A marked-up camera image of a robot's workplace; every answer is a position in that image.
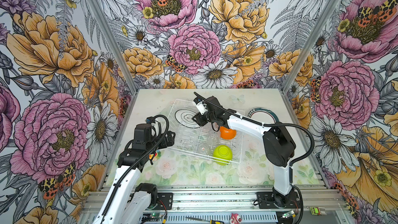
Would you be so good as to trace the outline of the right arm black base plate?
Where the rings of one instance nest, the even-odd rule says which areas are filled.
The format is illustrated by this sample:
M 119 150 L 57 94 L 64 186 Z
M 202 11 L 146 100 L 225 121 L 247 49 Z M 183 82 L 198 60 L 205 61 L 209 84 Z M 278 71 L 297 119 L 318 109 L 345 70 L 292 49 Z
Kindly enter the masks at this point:
M 275 195 L 271 191 L 260 191 L 256 193 L 254 205 L 258 206 L 259 209 L 299 209 L 302 200 L 295 191 L 287 196 L 279 193 Z

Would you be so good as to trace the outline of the blue rimmed white plate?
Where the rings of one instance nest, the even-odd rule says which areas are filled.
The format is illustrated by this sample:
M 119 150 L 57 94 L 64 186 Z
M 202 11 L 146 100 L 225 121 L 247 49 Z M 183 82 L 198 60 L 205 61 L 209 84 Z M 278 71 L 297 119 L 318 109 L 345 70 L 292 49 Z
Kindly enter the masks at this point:
M 251 109 L 248 112 L 247 117 L 255 121 L 264 122 L 264 123 L 279 122 L 277 115 L 273 111 L 262 107 L 255 107 Z

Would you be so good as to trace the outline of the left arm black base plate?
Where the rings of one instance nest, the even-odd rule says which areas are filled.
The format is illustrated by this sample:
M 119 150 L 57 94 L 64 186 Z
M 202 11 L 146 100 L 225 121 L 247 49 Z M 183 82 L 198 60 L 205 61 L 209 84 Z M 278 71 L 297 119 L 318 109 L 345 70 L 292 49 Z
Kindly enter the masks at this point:
M 173 206 L 173 197 L 174 194 L 170 192 L 158 193 L 157 202 L 154 205 L 150 206 L 148 210 L 171 210 Z

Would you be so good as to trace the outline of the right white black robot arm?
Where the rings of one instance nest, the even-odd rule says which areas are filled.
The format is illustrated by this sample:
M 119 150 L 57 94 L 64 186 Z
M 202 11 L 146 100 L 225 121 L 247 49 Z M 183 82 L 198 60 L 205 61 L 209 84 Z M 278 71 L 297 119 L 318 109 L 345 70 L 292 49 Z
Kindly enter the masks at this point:
M 203 127 L 208 123 L 216 123 L 220 128 L 240 131 L 263 142 L 265 155 L 274 166 L 274 185 L 271 195 L 271 203 L 279 208 L 285 208 L 295 200 L 295 192 L 298 189 L 293 183 L 293 165 L 307 158 L 315 148 L 315 140 L 311 132 L 306 128 L 293 123 L 265 123 L 245 117 L 232 109 L 225 109 L 214 96 L 204 98 L 195 93 L 193 100 L 198 109 L 193 121 Z M 308 151 L 294 159 L 296 144 L 287 127 L 302 130 L 310 139 Z

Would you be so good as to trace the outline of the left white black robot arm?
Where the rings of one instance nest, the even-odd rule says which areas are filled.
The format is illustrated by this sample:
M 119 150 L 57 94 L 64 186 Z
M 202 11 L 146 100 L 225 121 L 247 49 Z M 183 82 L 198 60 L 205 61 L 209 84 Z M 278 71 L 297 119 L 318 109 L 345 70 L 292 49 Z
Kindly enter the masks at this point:
M 135 186 L 145 164 L 153 163 L 150 156 L 174 145 L 175 133 L 169 127 L 164 115 L 148 117 L 135 127 L 133 139 L 119 155 L 114 181 L 94 224 L 137 224 L 144 211 L 157 203 L 156 185 Z

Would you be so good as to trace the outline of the green rimmed white plate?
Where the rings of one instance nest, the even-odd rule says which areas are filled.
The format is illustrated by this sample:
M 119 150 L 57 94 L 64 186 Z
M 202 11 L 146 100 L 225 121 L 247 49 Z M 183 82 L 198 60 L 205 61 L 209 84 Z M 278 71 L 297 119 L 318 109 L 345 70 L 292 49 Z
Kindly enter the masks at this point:
M 180 109 L 175 112 L 174 117 L 180 125 L 191 129 L 197 129 L 200 128 L 200 126 L 193 120 L 195 115 L 196 113 L 192 110 Z

